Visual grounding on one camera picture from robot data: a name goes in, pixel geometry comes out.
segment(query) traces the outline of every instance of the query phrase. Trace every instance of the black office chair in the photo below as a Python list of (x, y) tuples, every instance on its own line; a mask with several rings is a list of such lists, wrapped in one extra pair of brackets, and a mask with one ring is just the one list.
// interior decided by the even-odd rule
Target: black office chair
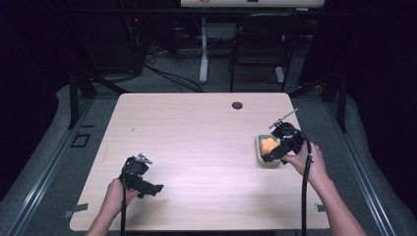
[(271, 67), (271, 73), (276, 67), (284, 67), (280, 90), (283, 92), (294, 46), (304, 25), (303, 19), (290, 14), (252, 14), (242, 18), (235, 29), (229, 64), (230, 91), (233, 91), (235, 66), (238, 65)]

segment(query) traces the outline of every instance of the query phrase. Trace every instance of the round black object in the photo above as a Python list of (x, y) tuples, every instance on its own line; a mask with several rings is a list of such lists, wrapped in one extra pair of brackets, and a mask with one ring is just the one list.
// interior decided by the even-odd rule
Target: round black object
[(235, 102), (232, 103), (232, 107), (236, 110), (240, 110), (240, 109), (242, 109), (243, 104), (242, 104), (242, 102), (235, 101)]
[(279, 138), (282, 139), (285, 136), (291, 136), (294, 135), (294, 126), (291, 125), (288, 122), (284, 122), (282, 124), (280, 124), (278, 127), (275, 128), (275, 130), (272, 132), (272, 134)]

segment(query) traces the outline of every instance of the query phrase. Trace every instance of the wire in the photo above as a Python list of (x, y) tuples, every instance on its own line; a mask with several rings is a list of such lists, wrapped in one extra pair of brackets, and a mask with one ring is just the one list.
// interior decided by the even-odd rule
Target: wire
[(138, 47), (141, 47), (141, 44), (139, 43), (139, 36), (141, 35), (141, 28), (137, 27), (137, 30), (138, 30), (138, 34), (136, 35), (136, 45)]
[(127, 82), (127, 81), (131, 81), (134, 78), (136, 78), (141, 72), (139, 71), (135, 71), (132, 72), (129, 75), (123, 76), (121, 78), (117, 78), (117, 79), (110, 79), (109, 77), (105, 77), (104, 75), (101, 75), (104, 79), (106, 79), (108, 82), (111, 82), (113, 84), (118, 84), (118, 83), (122, 83), (122, 82)]
[(151, 65), (154, 65), (156, 63), (156, 54), (164, 52), (163, 48), (161, 46), (155, 46), (154, 48), (151, 48), (148, 50), (148, 54), (146, 56), (146, 60)]
[(122, 215), (121, 215), (121, 222), (120, 222), (120, 235), (126, 235), (126, 167), (127, 167), (128, 160), (126, 160), (123, 166), (123, 173), (122, 173), (122, 183), (123, 183), (123, 200), (122, 200)]
[(190, 89), (190, 90), (193, 90), (193, 91), (196, 91), (196, 92), (204, 92), (202, 87), (199, 84), (197, 84), (196, 82), (193, 82), (190, 79), (180, 77), (180, 76), (177, 76), (177, 75), (174, 75), (174, 74), (171, 74), (171, 73), (159, 71), (159, 70), (157, 70), (157, 69), (155, 69), (155, 68), (153, 68), (149, 65), (145, 65), (145, 68), (148, 68), (150, 71), (152, 71), (152, 72), (156, 73), (157, 75), (162, 76), (166, 80), (172, 82), (181, 92), (182, 92), (182, 90), (181, 90), (180, 86), (185, 87), (185, 88)]
[[(193, 55), (188, 55), (187, 53), (184, 52), (184, 51), (188, 51), (188, 50), (198, 50), (198, 51)], [(202, 52), (202, 50), (203, 49), (200, 47), (200, 48), (196, 48), (196, 49), (179, 49), (178, 51), (181, 52), (181, 54), (184, 55), (185, 57), (192, 58), (192, 57), (198, 56)]]
[(295, 132), (300, 133), (303, 137), (305, 142), (307, 142), (307, 159), (306, 159), (306, 166), (304, 167), (304, 174), (303, 174), (303, 184), (301, 187), (301, 235), (307, 235), (307, 183), (309, 180), (309, 172), (310, 166), (312, 163), (312, 146), (310, 144), (310, 140), (307, 138), (306, 134), (302, 131), (297, 130), (295, 128), (287, 128), (282, 130), (292, 130)]

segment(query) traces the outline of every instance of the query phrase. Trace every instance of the white table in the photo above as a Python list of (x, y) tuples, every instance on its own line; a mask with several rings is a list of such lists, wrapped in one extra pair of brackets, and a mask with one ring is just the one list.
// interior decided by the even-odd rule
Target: white table
[[(234, 109), (239, 101), (242, 109)], [(153, 164), (144, 179), (164, 187), (127, 208), (130, 231), (276, 230), (301, 228), (302, 177), (290, 165), (262, 167), (255, 139), (293, 110), (285, 93), (123, 94), (80, 196), (71, 228), (87, 231), (107, 185), (127, 157)], [(286, 119), (299, 128), (297, 118)], [(307, 227), (328, 228), (308, 186)], [(120, 229), (120, 217), (111, 225)]]

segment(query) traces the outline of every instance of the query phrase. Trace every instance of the wrist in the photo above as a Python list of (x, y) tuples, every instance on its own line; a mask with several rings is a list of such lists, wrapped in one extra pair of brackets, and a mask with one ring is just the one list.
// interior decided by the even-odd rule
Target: wrist
[(333, 181), (328, 176), (311, 179), (309, 182), (319, 195), (329, 189), (335, 189)]
[(100, 221), (100, 222), (113, 222), (114, 218), (116, 218), (117, 213), (110, 213), (108, 211), (100, 211), (98, 213), (98, 215), (96, 216), (96, 218)]

